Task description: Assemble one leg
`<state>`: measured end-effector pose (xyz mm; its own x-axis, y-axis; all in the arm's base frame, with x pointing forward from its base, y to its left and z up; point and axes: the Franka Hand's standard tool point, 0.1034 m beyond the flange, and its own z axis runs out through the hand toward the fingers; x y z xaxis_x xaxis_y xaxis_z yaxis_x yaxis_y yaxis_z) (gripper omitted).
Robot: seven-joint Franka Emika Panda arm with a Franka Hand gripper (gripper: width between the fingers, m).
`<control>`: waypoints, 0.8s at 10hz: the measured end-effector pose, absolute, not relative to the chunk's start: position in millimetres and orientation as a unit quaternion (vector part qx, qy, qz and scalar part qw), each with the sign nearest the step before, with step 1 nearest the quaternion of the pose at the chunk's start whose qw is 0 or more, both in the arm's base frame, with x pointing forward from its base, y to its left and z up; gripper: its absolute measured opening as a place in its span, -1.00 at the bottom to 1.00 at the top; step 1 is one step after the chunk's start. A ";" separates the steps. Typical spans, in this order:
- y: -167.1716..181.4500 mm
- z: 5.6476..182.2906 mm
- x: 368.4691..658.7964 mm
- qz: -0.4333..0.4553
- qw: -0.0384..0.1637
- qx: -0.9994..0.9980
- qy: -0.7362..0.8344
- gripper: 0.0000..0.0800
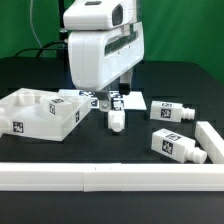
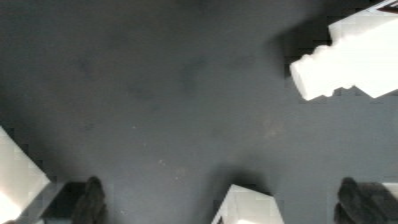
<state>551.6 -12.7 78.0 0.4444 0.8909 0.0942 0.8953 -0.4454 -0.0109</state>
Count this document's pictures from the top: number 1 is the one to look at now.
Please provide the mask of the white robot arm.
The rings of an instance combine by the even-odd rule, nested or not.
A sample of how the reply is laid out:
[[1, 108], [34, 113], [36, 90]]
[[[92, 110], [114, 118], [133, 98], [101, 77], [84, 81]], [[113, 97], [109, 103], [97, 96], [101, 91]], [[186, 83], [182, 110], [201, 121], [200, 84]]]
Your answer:
[[99, 109], [110, 111], [108, 87], [119, 80], [120, 93], [129, 94], [132, 68], [144, 56], [137, 0], [75, 0], [63, 20], [70, 31], [68, 56], [75, 87], [94, 92]]

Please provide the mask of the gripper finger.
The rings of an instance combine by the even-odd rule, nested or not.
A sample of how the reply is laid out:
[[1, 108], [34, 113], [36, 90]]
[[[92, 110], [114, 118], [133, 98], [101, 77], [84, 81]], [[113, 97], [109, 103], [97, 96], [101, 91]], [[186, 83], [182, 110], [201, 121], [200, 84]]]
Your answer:
[[121, 95], [128, 95], [131, 91], [131, 82], [132, 82], [132, 71], [127, 71], [120, 77], [120, 82], [118, 84], [119, 93]]
[[99, 109], [101, 111], [109, 111], [111, 109], [111, 98], [108, 91], [99, 91], [96, 93], [99, 100]]

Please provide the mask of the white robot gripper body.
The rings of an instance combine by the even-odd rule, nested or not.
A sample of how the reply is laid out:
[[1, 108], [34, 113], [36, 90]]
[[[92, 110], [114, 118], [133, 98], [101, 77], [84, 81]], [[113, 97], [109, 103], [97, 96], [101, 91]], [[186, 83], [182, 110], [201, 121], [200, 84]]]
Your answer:
[[122, 28], [108, 31], [74, 31], [68, 40], [71, 77], [77, 89], [101, 91], [143, 59], [141, 23], [133, 25], [136, 37], [127, 40]]

